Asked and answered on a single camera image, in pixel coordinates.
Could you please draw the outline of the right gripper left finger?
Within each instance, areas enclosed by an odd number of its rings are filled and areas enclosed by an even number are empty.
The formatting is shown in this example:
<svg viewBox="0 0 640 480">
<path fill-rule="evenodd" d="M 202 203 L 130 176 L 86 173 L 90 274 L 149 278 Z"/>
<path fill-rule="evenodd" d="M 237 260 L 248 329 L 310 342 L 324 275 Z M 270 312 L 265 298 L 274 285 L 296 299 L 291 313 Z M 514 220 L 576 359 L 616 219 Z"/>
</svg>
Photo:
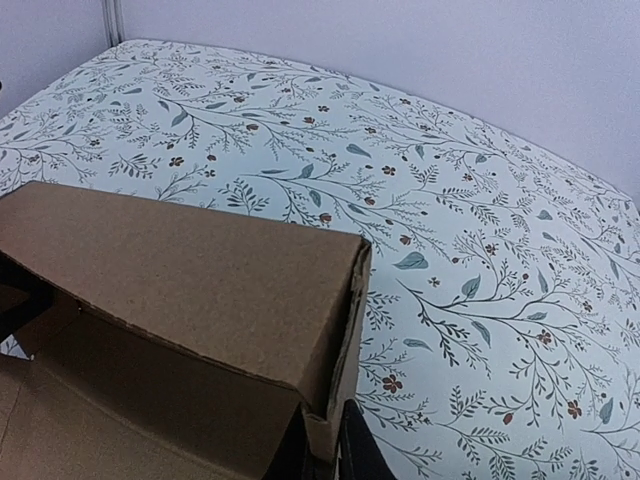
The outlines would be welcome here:
<svg viewBox="0 0 640 480">
<path fill-rule="evenodd" d="M 23 360 L 34 355 L 17 339 L 17 332 L 49 310 L 54 288 L 1 255 L 1 353 Z"/>
</svg>

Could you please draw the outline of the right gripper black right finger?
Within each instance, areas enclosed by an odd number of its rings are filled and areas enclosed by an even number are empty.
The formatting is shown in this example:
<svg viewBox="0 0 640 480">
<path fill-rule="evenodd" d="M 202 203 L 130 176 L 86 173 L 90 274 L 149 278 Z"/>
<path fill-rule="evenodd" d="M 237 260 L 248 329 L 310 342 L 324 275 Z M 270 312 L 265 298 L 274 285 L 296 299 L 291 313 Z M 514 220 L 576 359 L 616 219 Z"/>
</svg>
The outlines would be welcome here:
<svg viewBox="0 0 640 480">
<path fill-rule="evenodd" d="M 340 479 L 396 480 L 353 399 L 344 405 L 339 446 Z"/>
</svg>

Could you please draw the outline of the brown cardboard box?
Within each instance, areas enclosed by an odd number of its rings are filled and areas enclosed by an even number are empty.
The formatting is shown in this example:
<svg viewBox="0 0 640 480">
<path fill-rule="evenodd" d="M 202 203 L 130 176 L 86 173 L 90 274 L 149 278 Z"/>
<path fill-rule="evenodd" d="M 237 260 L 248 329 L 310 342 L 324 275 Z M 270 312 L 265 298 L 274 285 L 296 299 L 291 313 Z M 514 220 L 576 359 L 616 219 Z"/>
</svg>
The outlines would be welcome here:
<svg viewBox="0 0 640 480">
<path fill-rule="evenodd" d="M 1 358 L 5 479 L 334 479 L 364 238 L 29 182 L 1 255 L 54 288 Z"/>
</svg>

